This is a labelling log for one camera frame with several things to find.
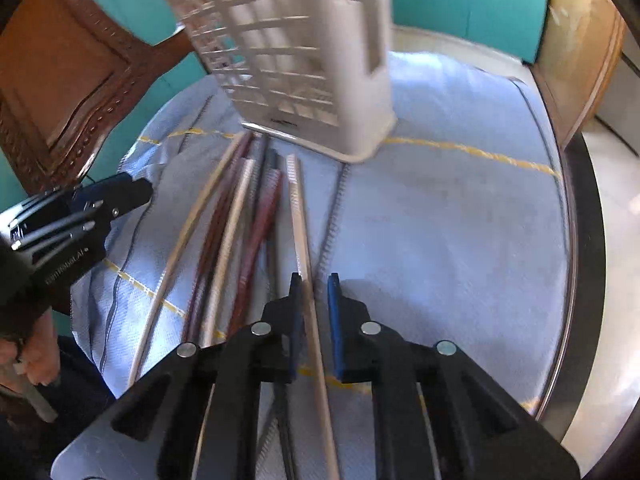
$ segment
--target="chair backrest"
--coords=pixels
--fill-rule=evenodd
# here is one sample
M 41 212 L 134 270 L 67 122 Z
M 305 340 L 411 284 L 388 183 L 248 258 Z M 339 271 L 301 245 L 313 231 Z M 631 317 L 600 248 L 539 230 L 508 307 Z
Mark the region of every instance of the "chair backrest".
M 168 0 L 249 123 L 345 162 L 395 123 L 389 0 Z
M 21 0 L 0 34 L 0 147 L 27 193 L 84 176 L 111 130 L 192 52 L 151 46 L 93 0 Z

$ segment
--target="yellow stitching line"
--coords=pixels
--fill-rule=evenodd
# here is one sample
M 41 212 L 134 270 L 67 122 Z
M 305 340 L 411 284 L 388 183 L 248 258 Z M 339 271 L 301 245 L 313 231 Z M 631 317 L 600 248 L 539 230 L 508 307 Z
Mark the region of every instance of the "yellow stitching line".
M 155 144 L 158 146 L 160 144 L 159 140 L 151 139 L 149 137 L 141 136 L 136 139 L 136 142 L 148 142 L 149 144 Z
M 210 132 L 205 132 L 200 128 L 189 128 L 188 130 L 177 130 L 175 132 L 172 132 L 169 135 L 167 135 L 166 138 L 168 139 L 169 137 L 180 137 L 187 134 L 191 134 L 191 135 L 219 134 L 225 137 L 225 139 L 233 139 L 237 135 L 237 134 L 226 134 L 223 132 L 219 132 L 217 130 L 211 130 Z M 160 140 L 151 139 L 145 136 L 138 137 L 136 139 L 136 142 L 148 142 L 149 144 L 154 144 L 155 146 L 159 146 L 160 144 L 162 144 L 162 141 Z
M 306 365 L 301 365 L 298 367 L 298 373 L 305 377 L 312 377 L 313 372 L 310 367 Z M 336 377 L 332 375 L 325 375 L 324 380 L 329 386 L 334 386 L 335 388 L 341 388 L 343 390 L 353 390 L 360 394 L 370 395 L 371 394 L 371 386 L 363 383 L 353 383 L 353 384 L 343 384 Z M 536 397 L 535 399 L 525 400 L 521 402 L 520 405 L 530 412 L 533 408 L 538 405 L 539 399 Z M 426 410 L 426 406 L 424 404 L 424 397 L 420 394 L 420 403 L 422 404 L 422 410 Z
M 209 132 L 205 132 L 204 130 L 201 130 L 200 128 L 190 128 L 189 130 L 178 130 L 177 132 L 173 132 L 172 134 L 167 135 L 167 139 L 169 137 L 179 137 L 179 136 L 183 136 L 183 135 L 187 135 L 187 134 L 193 134 L 193 135 L 218 134 L 218 135 L 222 135 L 223 137 L 225 137 L 225 139 L 233 139 L 237 135 L 237 134 L 226 134 L 226 133 L 220 132 L 218 130 L 211 130 Z
M 438 148 L 440 150 L 460 150 L 461 152 L 468 153 L 469 155 L 480 156 L 482 158 L 488 158 L 489 160 L 496 160 L 497 162 L 504 162 L 505 164 L 517 166 L 518 168 L 540 171 L 554 176 L 558 180 L 562 180 L 562 175 L 558 171 L 546 166 L 545 164 L 529 162 L 528 160 L 518 160 L 517 158 L 511 158 L 510 156 L 502 155 L 501 153 L 485 152 L 465 144 L 457 144 L 455 142 L 436 142 L 435 140 L 424 139 L 408 139 L 406 137 L 387 137 L 385 139 L 385 144 L 413 144 L 415 146 L 429 146 L 430 148 Z
M 153 298 L 156 295 L 154 291 L 148 288 L 148 286 L 146 286 L 142 282 L 139 282 L 136 278 L 134 278 L 130 274 L 127 274 L 126 272 L 124 272 L 120 267 L 118 267 L 113 262 L 110 262 L 106 258 L 103 261 L 107 265 L 107 268 L 109 270 L 114 271 L 118 276 L 120 276 L 126 282 L 130 283 L 137 290 L 141 290 L 144 294 L 146 294 L 150 298 Z M 167 310 L 173 312 L 174 314 L 177 314 L 181 318 L 184 318 L 186 316 L 186 313 L 181 308 L 176 307 L 170 301 L 167 301 L 167 300 L 162 301 L 162 306 L 164 306 Z M 219 330 L 216 331 L 216 336 L 220 338 L 226 337 L 225 333 L 220 332 Z
M 110 262 L 106 258 L 103 261 L 104 261 L 104 263 L 106 264 L 106 266 L 107 266 L 107 268 L 109 270 L 112 270 L 113 272 L 115 272 L 118 276 L 120 276 L 126 282 L 130 283 L 137 290 L 140 290 L 144 294 L 146 294 L 148 297 L 153 298 L 155 293 L 150 288 L 148 288 L 148 286 L 144 285 L 142 282 L 139 282 L 133 276 L 131 276 L 130 274 L 127 274 L 122 269 L 120 269 L 120 267 L 118 267 L 113 262 Z M 168 310 L 170 310 L 171 312 L 177 314 L 180 317 L 184 318 L 186 316 L 186 314 L 185 314 L 185 312 L 183 310 L 181 310 L 180 308 L 176 307 L 173 303 L 171 303 L 171 302 L 169 302 L 167 300 L 164 300 L 162 302 L 162 306 L 164 306 L 165 308 L 167 308 Z M 226 340 L 226 334 L 224 332 L 221 332 L 220 330 L 216 330 L 216 337 L 218 339 L 222 340 L 222 341 Z M 305 376 L 305 377 L 312 377 L 313 376 L 313 372 L 312 372 L 311 368 L 306 366 L 306 365 L 301 365 L 300 367 L 298 367 L 298 373 L 300 375 L 302 375 L 302 376 Z M 326 381 L 326 383 L 329 386 L 332 386 L 334 388 L 340 388 L 342 390 L 353 390 L 354 392 L 358 392 L 358 393 L 364 394 L 364 395 L 370 395 L 371 394 L 371 386 L 369 386 L 368 384 L 362 384 L 362 383 L 343 384 L 336 377 L 334 377 L 332 375 L 325 375 L 324 380 Z M 525 410 L 530 412 L 533 408 L 535 408 L 535 406 L 538 405 L 538 401 L 539 401 L 539 399 L 537 399 L 537 398 L 536 399 L 531 399 L 531 400 L 526 400 L 525 402 L 521 402 L 520 405 Z
M 180 137 L 186 134 L 205 135 L 206 132 L 200 128 L 189 128 L 188 130 L 178 130 L 176 132 L 173 132 L 172 134 L 167 135 L 166 138 L 168 139 L 169 137 Z

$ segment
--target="brown chopstick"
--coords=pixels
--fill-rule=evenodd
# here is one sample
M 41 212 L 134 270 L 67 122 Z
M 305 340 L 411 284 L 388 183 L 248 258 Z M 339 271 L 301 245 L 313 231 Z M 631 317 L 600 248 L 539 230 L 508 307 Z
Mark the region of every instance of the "brown chopstick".
M 169 254 L 169 258 L 166 261 L 166 266 L 160 277 L 160 283 L 158 284 L 158 290 L 156 290 L 156 293 L 151 300 L 151 306 L 149 307 L 149 312 L 146 315 L 145 325 L 143 327 L 142 334 L 140 335 L 138 346 L 136 348 L 136 354 L 133 357 L 133 362 L 129 370 L 129 381 L 127 383 L 129 388 L 133 386 L 134 382 L 136 382 L 138 374 L 140 373 L 140 368 L 142 367 L 142 361 L 146 351 L 146 345 L 156 323 L 156 319 L 160 311 L 160 306 L 162 305 L 162 300 L 164 300 L 164 295 L 167 293 L 169 286 L 173 283 L 174 272 L 175 269 L 177 269 L 178 263 L 180 262 L 180 256 L 182 256 L 182 252 L 184 251 L 184 248 L 186 247 L 189 238 L 191 237 L 191 234 L 196 227 L 197 221 L 200 219 L 200 215 L 204 211 L 204 208 L 206 208 L 207 202 L 209 201 L 213 190 L 216 189 L 216 185 L 218 184 L 220 178 L 223 176 L 223 173 L 225 173 L 226 167 L 231 161 L 236 148 L 247 137 L 251 137 L 251 134 L 246 132 L 244 134 L 241 134 L 240 136 L 237 136 L 231 142 L 225 153 L 222 155 L 222 158 L 220 158 L 219 163 L 209 175 L 209 179 L 202 187 L 202 190 L 198 194 L 196 201 L 191 206 L 187 219 L 184 221 L 184 224 L 182 224 L 182 228 L 180 229 L 180 233 L 178 234 L 177 242 L 175 243 L 174 248 Z
M 269 170 L 264 177 L 255 221 L 251 228 L 251 236 L 242 254 L 240 278 L 238 279 L 236 300 L 234 301 L 234 308 L 231 314 L 231 320 L 229 321 L 228 336 L 232 336 L 244 326 L 251 294 L 255 260 L 258 256 L 260 246 L 266 238 L 269 228 L 273 224 L 276 206 L 280 197 L 281 182 L 282 172 L 280 170 Z
M 207 236 L 202 245 L 198 267 L 196 268 L 193 291 L 187 308 L 187 317 L 182 329 L 182 342 L 191 341 L 196 344 L 198 343 L 200 327 L 202 325 L 204 302 L 209 296 L 208 289 L 210 287 L 213 270 L 218 257 L 218 251 L 220 250 L 220 245 L 222 243 L 226 217 L 229 215 L 231 203 L 233 202 L 233 190 L 236 187 L 241 167 L 240 159 L 247 154 L 250 145 L 250 136 L 246 136 L 242 139 L 231 160 L 229 170 L 220 184 L 220 196 L 218 197 L 216 208 L 211 216 Z
M 242 177 L 238 182 L 238 188 L 234 195 L 234 201 L 231 205 L 231 211 L 226 220 L 225 233 L 222 236 L 222 245 L 218 253 L 216 261 L 216 272 L 213 274 L 211 290 L 207 298 L 206 310 L 204 313 L 203 333 L 201 338 L 201 346 L 206 348 L 212 346 L 216 340 L 216 332 L 218 326 L 218 317 L 220 316 L 220 303 L 222 302 L 226 273 L 228 271 L 229 262 L 231 261 L 231 252 L 233 250 L 236 233 L 240 225 L 240 217 L 246 203 L 247 191 L 251 182 L 252 173 L 254 171 L 255 160 L 246 159 L 242 166 Z
M 331 422 L 329 397 L 324 377 L 322 349 L 320 345 L 320 331 L 318 315 L 316 314 L 316 300 L 311 282 L 311 258 L 309 255 L 308 238 L 306 234 L 305 197 L 301 179 L 300 162 L 293 153 L 287 155 L 287 177 L 289 180 L 289 201 L 291 204 L 291 220 L 293 224 L 293 238 L 296 246 L 298 272 L 302 277 L 302 290 L 305 319 L 305 333 L 308 357 L 313 371 L 316 388 L 316 409 L 321 424 L 321 434 L 326 458 L 326 478 L 340 480 L 340 466 L 335 447 L 334 429 Z

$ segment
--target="person's hand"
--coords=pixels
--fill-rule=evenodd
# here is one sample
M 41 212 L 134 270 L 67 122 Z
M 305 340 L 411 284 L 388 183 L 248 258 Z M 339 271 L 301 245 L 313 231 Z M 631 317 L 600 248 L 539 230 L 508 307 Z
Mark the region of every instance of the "person's hand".
M 13 363 L 16 355 L 16 345 L 0 339 L 0 365 Z M 60 373 L 60 350 L 51 309 L 34 323 L 33 333 L 22 348 L 20 361 L 32 384 L 49 384 Z M 7 378 L 2 377 L 0 384 L 21 393 L 20 387 Z

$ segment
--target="wooden chair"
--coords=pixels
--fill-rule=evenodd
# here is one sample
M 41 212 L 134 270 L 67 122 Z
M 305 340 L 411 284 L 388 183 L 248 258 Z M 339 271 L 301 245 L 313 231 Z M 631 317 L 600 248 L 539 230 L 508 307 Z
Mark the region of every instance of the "wooden chair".
M 27 193 L 81 180 L 151 84 L 193 51 L 151 46 L 93 0 L 22 0 L 0 34 L 0 147 Z

